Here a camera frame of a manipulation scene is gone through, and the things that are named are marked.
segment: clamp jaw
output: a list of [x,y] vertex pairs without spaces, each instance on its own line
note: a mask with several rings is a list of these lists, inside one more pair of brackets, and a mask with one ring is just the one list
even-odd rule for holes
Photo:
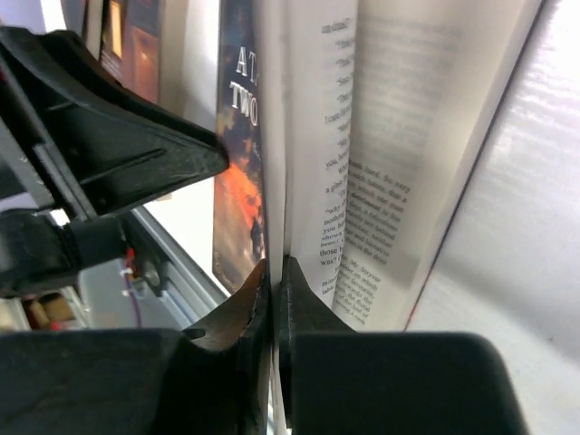
[[[226,169],[215,135],[122,89],[71,32],[0,28],[0,71],[0,199],[36,204],[0,213],[0,296],[74,284],[128,249],[159,292],[168,253],[131,210]],[[56,226],[53,208],[72,223]],[[0,432],[265,434],[273,343],[298,435],[526,433],[487,342],[356,333],[290,257],[279,286],[264,260],[184,331],[3,335]]]

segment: book on shelf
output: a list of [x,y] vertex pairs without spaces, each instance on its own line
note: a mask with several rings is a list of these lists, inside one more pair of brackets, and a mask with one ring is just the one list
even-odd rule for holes
[[403,329],[540,4],[222,0],[224,286],[292,255],[352,328]]
[[140,97],[180,113],[188,2],[104,0],[102,9],[102,66]]
[[24,27],[34,34],[46,30],[43,3],[0,2],[0,25]]

